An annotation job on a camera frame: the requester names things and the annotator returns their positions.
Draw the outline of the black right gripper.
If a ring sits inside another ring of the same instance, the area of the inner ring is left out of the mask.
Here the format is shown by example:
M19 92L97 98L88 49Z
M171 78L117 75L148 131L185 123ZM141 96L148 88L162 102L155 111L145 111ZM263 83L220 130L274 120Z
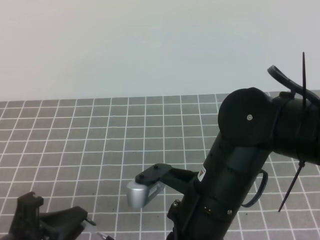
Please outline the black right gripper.
M167 214L168 240L222 240L270 154L236 146L218 135L197 176Z

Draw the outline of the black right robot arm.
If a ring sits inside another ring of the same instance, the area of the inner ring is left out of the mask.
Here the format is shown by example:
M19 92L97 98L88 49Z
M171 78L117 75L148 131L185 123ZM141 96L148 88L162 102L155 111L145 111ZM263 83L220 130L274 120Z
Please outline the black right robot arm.
M167 214L170 240L221 240L270 153L320 163L320 108L257 88L229 94L218 112L219 133L183 199Z

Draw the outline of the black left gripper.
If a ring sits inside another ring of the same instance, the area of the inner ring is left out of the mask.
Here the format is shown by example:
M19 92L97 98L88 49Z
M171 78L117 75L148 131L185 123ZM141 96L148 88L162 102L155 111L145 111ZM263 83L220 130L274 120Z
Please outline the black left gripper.
M44 199L33 191L17 198L13 220L2 240L76 240L85 229L84 222L97 224L79 206L40 212Z

